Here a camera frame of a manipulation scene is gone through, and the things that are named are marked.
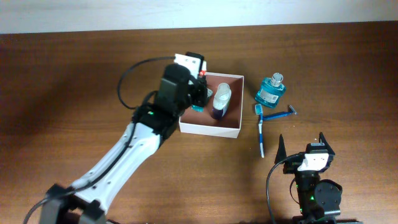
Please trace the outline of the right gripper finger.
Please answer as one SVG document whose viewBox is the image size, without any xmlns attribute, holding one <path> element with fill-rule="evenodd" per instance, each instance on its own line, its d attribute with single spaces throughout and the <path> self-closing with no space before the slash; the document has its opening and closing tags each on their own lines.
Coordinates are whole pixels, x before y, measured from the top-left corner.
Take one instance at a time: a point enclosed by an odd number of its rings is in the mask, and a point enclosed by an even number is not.
<svg viewBox="0 0 398 224">
<path fill-rule="evenodd" d="M 326 138 L 324 136 L 324 134 L 322 132 L 319 133 L 319 143 L 323 143 L 327 152 L 329 153 L 329 155 L 335 155 L 334 150 L 331 148 L 331 146 L 328 144 L 328 142 L 326 141 Z"/>
<path fill-rule="evenodd" d="M 286 155 L 286 149 L 285 149 L 285 144 L 284 144 L 284 138 L 283 138 L 283 135 L 280 134 L 279 145 L 278 145 L 277 153 L 275 155 L 274 164 L 278 164 L 279 162 L 283 161 L 286 157 L 287 157 L 287 155 Z"/>
</svg>

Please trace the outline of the blue disposable razor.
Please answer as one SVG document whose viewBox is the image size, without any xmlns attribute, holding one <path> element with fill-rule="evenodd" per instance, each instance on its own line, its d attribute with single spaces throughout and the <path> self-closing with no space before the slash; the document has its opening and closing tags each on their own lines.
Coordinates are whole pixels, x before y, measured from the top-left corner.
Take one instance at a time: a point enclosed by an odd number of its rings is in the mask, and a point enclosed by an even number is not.
<svg viewBox="0 0 398 224">
<path fill-rule="evenodd" d="M 274 114 L 270 114 L 270 115 L 265 115 L 262 117 L 263 121 L 268 121 L 268 120 L 272 120 L 272 119 L 277 119 L 277 118 L 282 118 L 285 116 L 289 116 L 292 114 L 297 114 L 296 110 L 294 109 L 294 107 L 292 105 L 289 105 L 289 110 L 288 111 L 283 111 L 283 112 L 279 112 L 279 113 L 274 113 Z"/>
</svg>

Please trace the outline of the clear hand soap pump bottle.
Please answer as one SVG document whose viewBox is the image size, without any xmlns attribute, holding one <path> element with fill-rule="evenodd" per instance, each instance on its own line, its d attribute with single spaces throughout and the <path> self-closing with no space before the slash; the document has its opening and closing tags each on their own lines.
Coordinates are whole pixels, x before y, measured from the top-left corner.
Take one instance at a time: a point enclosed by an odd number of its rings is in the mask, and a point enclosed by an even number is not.
<svg viewBox="0 0 398 224">
<path fill-rule="evenodd" d="M 216 94 L 213 99 L 213 118 L 221 119 L 225 114 L 231 100 L 232 91 L 227 83 L 218 85 Z"/>
</svg>

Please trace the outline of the red green toothpaste tube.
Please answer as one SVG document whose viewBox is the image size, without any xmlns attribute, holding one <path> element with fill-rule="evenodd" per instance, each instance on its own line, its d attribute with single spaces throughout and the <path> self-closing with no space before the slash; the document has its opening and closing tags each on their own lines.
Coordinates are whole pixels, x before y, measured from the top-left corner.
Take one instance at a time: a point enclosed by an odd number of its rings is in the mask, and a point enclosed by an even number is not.
<svg viewBox="0 0 398 224">
<path fill-rule="evenodd" d="M 192 109 L 203 112 L 213 95 L 213 91 L 207 87 L 206 70 L 201 70 L 198 74 L 197 83 L 192 88 Z"/>
</svg>

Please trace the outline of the blue white toothbrush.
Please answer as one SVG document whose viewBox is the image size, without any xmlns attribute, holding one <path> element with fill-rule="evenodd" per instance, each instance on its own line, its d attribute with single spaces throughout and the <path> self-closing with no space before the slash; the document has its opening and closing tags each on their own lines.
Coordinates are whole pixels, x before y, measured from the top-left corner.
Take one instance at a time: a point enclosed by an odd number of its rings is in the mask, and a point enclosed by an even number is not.
<svg viewBox="0 0 398 224">
<path fill-rule="evenodd" d="M 258 130 L 259 130 L 259 148 L 260 148 L 260 153 L 261 157 L 264 158 L 264 143 L 263 143 L 263 136 L 262 136 L 262 124 L 263 124 L 263 110 L 262 110 L 262 105 L 261 104 L 256 104 L 254 107 L 256 115 L 259 117 L 259 123 L 258 123 Z"/>
</svg>

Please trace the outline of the blue mouthwash bottle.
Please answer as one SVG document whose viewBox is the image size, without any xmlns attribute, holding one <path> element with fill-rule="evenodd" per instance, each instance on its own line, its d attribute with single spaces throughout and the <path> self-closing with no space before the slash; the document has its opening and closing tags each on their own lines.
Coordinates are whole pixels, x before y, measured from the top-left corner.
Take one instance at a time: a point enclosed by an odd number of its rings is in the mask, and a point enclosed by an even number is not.
<svg viewBox="0 0 398 224">
<path fill-rule="evenodd" d="M 255 100 L 263 106 L 275 108 L 286 91 L 283 79 L 281 73 L 274 73 L 271 77 L 263 79 Z"/>
</svg>

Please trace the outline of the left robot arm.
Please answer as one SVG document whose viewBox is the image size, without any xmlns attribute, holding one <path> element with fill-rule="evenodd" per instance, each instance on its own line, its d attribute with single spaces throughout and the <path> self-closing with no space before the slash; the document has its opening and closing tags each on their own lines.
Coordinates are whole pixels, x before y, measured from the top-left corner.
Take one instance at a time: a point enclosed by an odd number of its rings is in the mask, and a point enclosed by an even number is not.
<svg viewBox="0 0 398 224">
<path fill-rule="evenodd" d="M 158 90 L 150 92 L 137 107 L 119 141 L 85 175 L 69 187 L 53 185 L 26 218 L 41 208 L 40 223 L 62 223 L 75 209 L 78 223 L 107 223 L 113 199 L 136 169 L 176 130 L 180 117 L 193 105 L 208 102 L 206 61 L 192 52 L 175 54 L 166 66 Z"/>
</svg>

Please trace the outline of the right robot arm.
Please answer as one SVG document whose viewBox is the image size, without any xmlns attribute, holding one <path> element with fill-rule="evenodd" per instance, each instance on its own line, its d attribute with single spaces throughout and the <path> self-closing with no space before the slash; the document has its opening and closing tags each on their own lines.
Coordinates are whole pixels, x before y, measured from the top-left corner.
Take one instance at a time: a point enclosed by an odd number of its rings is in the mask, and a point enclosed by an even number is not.
<svg viewBox="0 0 398 224">
<path fill-rule="evenodd" d="M 291 185 L 295 185 L 298 194 L 300 215 L 293 217 L 292 222 L 298 224 L 349 224 L 357 220 L 338 220 L 341 214 L 340 203 L 343 188 L 329 179 L 322 179 L 320 174 L 326 171 L 334 160 L 335 152 L 327 143 L 323 133 L 319 134 L 318 142 L 309 143 L 305 151 L 288 156 L 284 138 L 279 137 L 279 147 L 274 166 L 283 166 L 284 174 L 293 174 Z"/>
</svg>

